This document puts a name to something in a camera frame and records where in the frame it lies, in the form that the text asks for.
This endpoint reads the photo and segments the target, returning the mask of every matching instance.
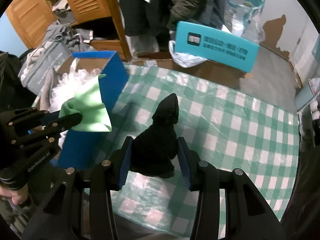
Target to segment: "green cloth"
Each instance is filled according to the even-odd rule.
[[[72,127],[75,131],[111,132],[111,122],[104,103],[101,100],[99,75],[81,86],[75,97],[66,101],[60,110],[59,117],[68,114],[82,114],[80,124]]]

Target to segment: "screw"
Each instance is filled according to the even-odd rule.
[[[199,165],[201,167],[206,167],[206,166],[208,166],[208,163],[206,161],[199,161]]]
[[[243,170],[241,170],[241,169],[235,169],[235,174],[237,174],[237,175],[242,175],[242,174],[243,174]]]
[[[67,168],[67,169],[66,169],[66,173],[67,173],[68,175],[70,175],[70,174],[72,174],[72,173],[74,173],[74,172],[75,172],[75,168],[70,167],[70,168]]]
[[[102,164],[102,166],[109,166],[111,164],[111,161],[105,160],[101,164]]]

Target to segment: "blue wall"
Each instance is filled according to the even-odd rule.
[[[0,50],[19,57],[27,50],[19,35],[12,27],[6,13],[0,18]]]

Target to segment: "blue box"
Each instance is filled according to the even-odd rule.
[[[106,76],[99,79],[101,99],[110,116],[122,89],[129,79],[118,53],[116,51],[73,53],[71,59],[68,59],[65,62],[66,65],[64,66],[63,64],[58,72],[69,69],[70,63],[74,58],[85,59],[84,61],[79,61],[77,69],[85,68],[88,71],[94,68],[103,69],[101,74],[106,74]],[[56,166],[65,169],[73,167],[76,170],[84,170],[90,167],[94,161],[93,151],[103,134],[105,132],[69,130]]]
[[[250,72],[259,45],[208,26],[178,22],[174,50]]]

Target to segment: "teal box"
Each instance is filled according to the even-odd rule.
[[[250,72],[259,45],[208,26],[178,22],[175,52],[188,53]]]

